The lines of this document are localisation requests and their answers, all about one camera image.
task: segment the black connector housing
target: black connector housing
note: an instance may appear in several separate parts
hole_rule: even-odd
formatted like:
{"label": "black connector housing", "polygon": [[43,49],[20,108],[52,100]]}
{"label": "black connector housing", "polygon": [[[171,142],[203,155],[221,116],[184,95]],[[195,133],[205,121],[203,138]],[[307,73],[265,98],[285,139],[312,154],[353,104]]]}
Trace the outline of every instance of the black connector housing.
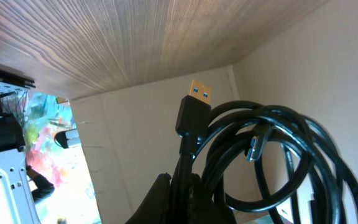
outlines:
{"label": "black connector housing", "polygon": [[197,138],[201,142],[207,133],[211,106],[190,95],[181,99],[175,130],[182,137]]}

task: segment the gold usb connector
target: gold usb connector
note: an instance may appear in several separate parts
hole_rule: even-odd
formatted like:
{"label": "gold usb connector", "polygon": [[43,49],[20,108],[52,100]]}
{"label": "gold usb connector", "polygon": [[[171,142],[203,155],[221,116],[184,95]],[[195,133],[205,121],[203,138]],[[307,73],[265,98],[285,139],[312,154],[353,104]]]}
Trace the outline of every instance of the gold usb connector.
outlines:
{"label": "gold usb connector", "polygon": [[192,80],[190,82],[189,95],[209,104],[211,99],[211,87],[202,84],[198,80]]}

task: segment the beige wall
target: beige wall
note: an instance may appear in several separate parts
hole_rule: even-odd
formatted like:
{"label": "beige wall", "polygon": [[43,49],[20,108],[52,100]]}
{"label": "beige wall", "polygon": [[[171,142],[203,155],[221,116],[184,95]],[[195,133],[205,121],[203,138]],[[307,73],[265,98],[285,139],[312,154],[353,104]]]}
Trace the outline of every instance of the beige wall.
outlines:
{"label": "beige wall", "polygon": [[[212,87],[214,107],[235,99],[228,71],[231,67],[70,102],[103,223],[124,223],[155,178],[165,172],[173,174],[180,145],[175,123],[190,80]],[[203,151],[196,160],[196,173],[202,173],[206,153]],[[229,166],[225,183],[226,190],[236,198],[259,199],[253,166],[244,155]],[[242,218],[246,221],[255,216]]]}
{"label": "beige wall", "polygon": [[[332,0],[234,65],[242,100],[289,106],[324,124],[358,179],[358,1]],[[280,150],[268,150],[271,190],[287,181]],[[310,185],[299,191],[310,199]],[[348,223],[356,223],[345,196]],[[280,207],[286,212],[288,203]],[[302,208],[302,223],[309,223]]]}

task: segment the paint-splattered surface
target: paint-splattered surface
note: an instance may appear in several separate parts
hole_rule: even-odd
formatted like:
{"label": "paint-splattered surface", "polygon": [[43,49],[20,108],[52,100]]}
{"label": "paint-splattered surface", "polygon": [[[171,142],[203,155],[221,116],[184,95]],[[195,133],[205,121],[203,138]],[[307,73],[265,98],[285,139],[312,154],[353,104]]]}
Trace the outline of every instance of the paint-splattered surface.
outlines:
{"label": "paint-splattered surface", "polygon": [[82,148],[63,149],[53,140],[59,131],[76,128],[71,108],[30,91],[2,103],[23,127],[27,163],[55,186],[52,196],[37,205],[41,222],[101,223]]}

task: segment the wooden surface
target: wooden surface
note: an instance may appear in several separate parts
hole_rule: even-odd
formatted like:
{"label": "wooden surface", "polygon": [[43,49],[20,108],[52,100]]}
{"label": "wooden surface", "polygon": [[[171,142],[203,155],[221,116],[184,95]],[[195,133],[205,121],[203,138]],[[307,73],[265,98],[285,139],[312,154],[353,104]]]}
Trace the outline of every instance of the wooden surface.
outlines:
{"label": "wooden surface", "polygon": [[0,0],[0,67],[79,98],[239,61],[327,0]]}

